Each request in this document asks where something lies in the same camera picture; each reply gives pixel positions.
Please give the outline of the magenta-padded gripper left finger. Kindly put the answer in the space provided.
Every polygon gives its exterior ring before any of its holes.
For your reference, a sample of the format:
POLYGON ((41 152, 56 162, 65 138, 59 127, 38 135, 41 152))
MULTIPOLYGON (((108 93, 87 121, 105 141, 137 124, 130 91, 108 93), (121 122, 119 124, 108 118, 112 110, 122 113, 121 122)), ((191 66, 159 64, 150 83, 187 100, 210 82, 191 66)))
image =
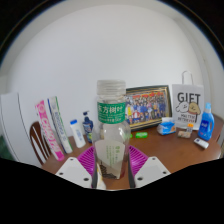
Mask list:
POLYGON ((77 158, 69 157, 56 175, 81 187, 95 188, 97 177, 93 147, 86 149, 77 158))

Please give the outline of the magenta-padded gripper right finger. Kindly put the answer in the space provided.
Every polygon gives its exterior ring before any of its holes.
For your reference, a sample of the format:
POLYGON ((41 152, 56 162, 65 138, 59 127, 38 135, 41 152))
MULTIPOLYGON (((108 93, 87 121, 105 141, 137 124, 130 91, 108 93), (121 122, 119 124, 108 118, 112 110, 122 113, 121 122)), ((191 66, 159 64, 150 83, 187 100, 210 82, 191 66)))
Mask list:
POLYGON ((139 149, 129 147, 128 178, 131 188, 140 188, 169 175, 168 169, 156 157, 148 157, 139 149))

